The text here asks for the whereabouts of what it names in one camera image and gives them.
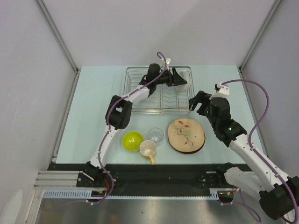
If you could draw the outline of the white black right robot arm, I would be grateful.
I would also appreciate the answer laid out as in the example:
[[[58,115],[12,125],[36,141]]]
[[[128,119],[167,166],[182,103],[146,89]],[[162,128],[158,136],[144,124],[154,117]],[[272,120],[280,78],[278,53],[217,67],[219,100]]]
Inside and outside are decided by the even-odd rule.
[[[212,96],[199,91],[189,100],[189,110],[207,117],[215,136],[228,148],[238,154],[255,174],[251,176],[237,166],[226,163],[216,174],[215,181],[220,187],[234,185],[255,198],[265,214],[278,220],[290,211],[295,211],[294,223],[299,219],[299,178],[290,177],[277,167],[253,142],[246,130],[231,119],[230,105],[226,98]]]

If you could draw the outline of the metal wire dish rack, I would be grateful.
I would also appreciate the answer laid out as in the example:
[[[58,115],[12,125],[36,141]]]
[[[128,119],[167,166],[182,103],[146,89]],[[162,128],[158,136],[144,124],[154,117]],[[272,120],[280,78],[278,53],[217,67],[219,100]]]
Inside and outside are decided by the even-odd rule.
[[[178,74],[187,80],[187,85],[168,87],[157,86],[156,91],[146,99],[133,103],[133,114],[189,114],[189,99],[194,97],[192,70],[189,66],[176,66]],[[138,86],[142,77],[147,74],[148,67],[128,67],[124,78],[123,93],[127,94]]]

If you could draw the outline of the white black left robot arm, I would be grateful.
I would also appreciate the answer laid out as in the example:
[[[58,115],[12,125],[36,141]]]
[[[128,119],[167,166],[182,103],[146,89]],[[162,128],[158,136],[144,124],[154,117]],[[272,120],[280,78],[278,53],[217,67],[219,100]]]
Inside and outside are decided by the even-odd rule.
[[[83,175],[92,186],[99,186],[103,182],[103,172],[106,170],[107,156],[115,138],[125,129],[131,118],[133,105],[150,97],[158,85],[168,87],[189,87],[190,79],[178,73],[176,68],[165,66],[163,69],[156,63],[150,64],[137,87],[123,96],[114,95],[105,115],[106,127],[99,148],[83,168]]]

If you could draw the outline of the lime green bowl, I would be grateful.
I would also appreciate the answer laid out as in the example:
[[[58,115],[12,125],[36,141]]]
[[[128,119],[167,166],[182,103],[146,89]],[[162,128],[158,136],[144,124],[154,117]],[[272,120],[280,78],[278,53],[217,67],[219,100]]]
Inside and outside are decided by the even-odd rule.
[[[135,152],[143,141],[144,138],[139,132],[128,132],[122,138],[122,145],[127,151]]]

